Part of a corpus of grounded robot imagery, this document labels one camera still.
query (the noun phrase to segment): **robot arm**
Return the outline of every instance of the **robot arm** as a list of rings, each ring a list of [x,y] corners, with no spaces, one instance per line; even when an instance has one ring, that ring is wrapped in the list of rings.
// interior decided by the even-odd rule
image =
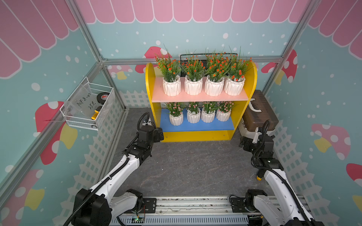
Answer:
[[[139,124],[143,117],[143,126]],[[153,143],[164,139],[161,128],[156,128],[149,119],[147,112],[139,119],[137,135],[123,151],[120,162],[97,184],[89,190],[81,189],[75,196],[73,213],[64,226],[70,222],[74,226],[108,226],[112,219],[127,210],[139,211],[142,209],[143,195],[135,190],[128,190],[121,197],[113,199],[114,194],[148,156],[151,155]]]

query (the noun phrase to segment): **teal wall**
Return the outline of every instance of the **teal wall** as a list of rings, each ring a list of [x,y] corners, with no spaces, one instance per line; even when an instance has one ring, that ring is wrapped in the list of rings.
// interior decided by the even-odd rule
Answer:
[[[362,62],[310,27],[294,49],[294,80],[283,75],[266,95],[281,121],[275,150],[316,219],[361,225]]]

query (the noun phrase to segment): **metal corner post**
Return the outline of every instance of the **metal corner post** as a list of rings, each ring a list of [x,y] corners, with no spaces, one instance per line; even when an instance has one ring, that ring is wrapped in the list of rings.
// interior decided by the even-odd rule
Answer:
[[[290,53],[292,52],[296,42],[299,40],[300,36],[302,35],[303,31],[305,30],[306,26],[308,25],[308,22],[310,18],[312,17],[314,11],[318,7],[321,0],[310,0],[300,18],[300,21],[298,22],[297,26],[294,28],[294,31],[289,38],[288,44],[285,47],[282,59],[279,63],[277,63],[273,73],[271,74],[270,78],[268,79],[264,89],[263,94],[266,95],[268,91],[270,90],[277,74],[280,72],[282,67],[284,66],[285,62],[287,61]]]

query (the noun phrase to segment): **brown toolbox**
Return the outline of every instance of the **brown toolbox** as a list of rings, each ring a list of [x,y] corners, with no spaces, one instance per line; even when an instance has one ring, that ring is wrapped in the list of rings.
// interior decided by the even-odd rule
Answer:
[[[249,132],[255,132],[256,127],[262,127],[264,122],[270,119],[270,126],[268,131],[273,131],[279,120],[274,114],[274,111],[269,105],[265,96],[260,90],[256,90],[252,98],[255,99],[251,101],[254,109],[261,110],[261,112],[255,112],[247,107],[243,115],[245,127]]]

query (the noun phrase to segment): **wire basket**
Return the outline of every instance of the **wire basket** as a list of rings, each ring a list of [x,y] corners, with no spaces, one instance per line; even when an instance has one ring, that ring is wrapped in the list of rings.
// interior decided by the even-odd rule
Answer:
[[[112,107],[113,102],[115,100],[114,89],[109,86],[90,83],[88,78],[85,77],[83,81],[78,85],[78,87],[73,91],[73,93],[68,97],[67,101],[75,97],[78,94],[78,92],[80,92],[80,89],[82,87],[86,88],[87,90],[90,90],[91,92],[90,95],[94,96],[95,98],[97,98],[97,95],[102,92],[109,93],[108,98],[103,104],[96,119],[93,120],[91,117],[88,117],[79,111],[76,111],[76,113],[74,114],[73,112],[75,111],[75,109],[71,105],[69,105],[66,108],[65,105],[63,104],[63,106],[60,108],[60,111],[62,112],[62,115],[69,126],[79,127],[84,129],[99,130],[105,117],[108,114],[108,111]]]

